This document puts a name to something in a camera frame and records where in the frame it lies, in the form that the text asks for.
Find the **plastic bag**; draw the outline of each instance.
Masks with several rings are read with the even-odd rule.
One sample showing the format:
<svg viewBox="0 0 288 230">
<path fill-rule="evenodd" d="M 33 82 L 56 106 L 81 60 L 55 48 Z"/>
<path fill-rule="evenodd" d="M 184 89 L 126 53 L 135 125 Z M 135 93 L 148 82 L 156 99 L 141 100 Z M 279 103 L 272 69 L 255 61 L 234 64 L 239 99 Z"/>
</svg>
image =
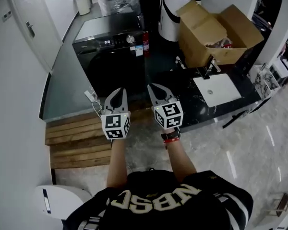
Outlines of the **plastic bag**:
<svg viewBox="0 0 288 230">
<path fill-rule="evenodd" d="M 208 48 L 232 48 L 232 41 L 229 38 L 224 38 L 213 45 L 207 45 Z"/>
<path fill-rule="evenodd" d="M 140 0 L 98 0 L 103 16 L 135 12 L 141 15 Z"/>
</svg>

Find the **wooden platform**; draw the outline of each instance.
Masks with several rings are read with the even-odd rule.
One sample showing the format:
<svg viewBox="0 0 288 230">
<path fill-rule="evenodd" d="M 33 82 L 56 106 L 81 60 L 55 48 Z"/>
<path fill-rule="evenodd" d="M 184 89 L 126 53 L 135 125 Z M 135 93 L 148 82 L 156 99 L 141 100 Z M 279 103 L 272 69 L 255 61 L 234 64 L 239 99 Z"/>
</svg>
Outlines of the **wooden platform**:
<svg viewBox="0 0 288 230">
<path fill-rule="evenodd" d="M 131 122 L 150 118 L 150 108 L 134 110 Z M 111 146 L 95 113 L 48 123 L 45 144 L 50 146 L 52 169 L 81 168 L 110 163 Z"/>
</svg>

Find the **white bin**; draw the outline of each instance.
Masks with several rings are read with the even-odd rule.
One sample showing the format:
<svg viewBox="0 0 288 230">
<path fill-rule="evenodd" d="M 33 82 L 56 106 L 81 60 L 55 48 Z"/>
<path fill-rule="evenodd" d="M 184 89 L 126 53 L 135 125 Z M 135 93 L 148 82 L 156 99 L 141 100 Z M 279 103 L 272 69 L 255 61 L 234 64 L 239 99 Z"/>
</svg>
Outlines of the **white bin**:
<svg viewBox="0 0 288 230">
<path fill-rule="evenodd" d="M 73 186 L 42 185 L 34 190 L 34 204 L 39 212 L 53 218 L 66 220 L 77 208 L 92 196 Z"/>
<path fill-rule="evenodd" d="M 90 12 L 90 1 L 89 0 L 74 0 L 77 3 L 79 14 L 84 15 Z"/>
</svg>

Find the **person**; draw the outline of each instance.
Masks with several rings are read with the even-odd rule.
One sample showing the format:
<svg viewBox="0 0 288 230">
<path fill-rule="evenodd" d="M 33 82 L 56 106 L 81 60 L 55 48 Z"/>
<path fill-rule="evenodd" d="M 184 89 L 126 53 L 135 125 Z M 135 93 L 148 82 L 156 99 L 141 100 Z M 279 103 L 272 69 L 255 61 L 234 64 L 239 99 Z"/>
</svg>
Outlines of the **person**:
<svg viewBox="0 0 288 230">
<path fill-rule="evenodd" d="M 197 172 L 180 135 L 173 138 L 177 131 L 164 133 L 173 172 L 127 175 L 125 140 L 113 140 L 106 189 L 75 210 L 64 229 L 244 229 L 251 195 L 212 171 Z"/>
</svg>

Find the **baseboard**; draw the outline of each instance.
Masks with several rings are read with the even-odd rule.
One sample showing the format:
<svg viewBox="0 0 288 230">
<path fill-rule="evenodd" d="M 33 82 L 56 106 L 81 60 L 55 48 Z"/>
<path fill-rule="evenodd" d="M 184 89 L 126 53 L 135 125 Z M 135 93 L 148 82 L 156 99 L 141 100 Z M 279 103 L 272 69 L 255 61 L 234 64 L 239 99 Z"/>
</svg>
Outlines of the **baseboard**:
<svg viewBox="0 0 288 230">
<path fill-rule="evenodd" d="M 64 37 L 62 38 L 62 42 L 63 42 L 63 43 L 65 42 L 66 36 L 67 36 L 68 32 L 70 31 L 70 29 L 71 29 L 71 27 L 72 27 L 72 24 L 73 24 L 73 22 L 75 21 L 75 19 L 76 19 L 76 17 L 77 17 L 78 14 L 79 14 L 79 12 L 77 12 L 77 13 L 75 14 L 75 16 L 74 16 L 73 19 L 72 19 L 72 22 L 70 23 L 69 27 L 67 28 L 67 30 L 66 30 L 66 32 L 65 32 L 65 34 L 64 34 Z"/>
<path fill-rule="evenodd" d="M 46 80 L 45 87 L 44 87 L 43 96 L 42 96 L 42 101 L 41 101 L 40 109 L 39 109 L 39 118 L 42 120 L 43 120 L 43 116 L 44 116 L 44 108 L 45 108 L 46 96 L 47 96 L 47 92 L 48 92 L 50 79 L 51 79 L 51 74 L 48 73 L 47 80 Z"/>
</svg>

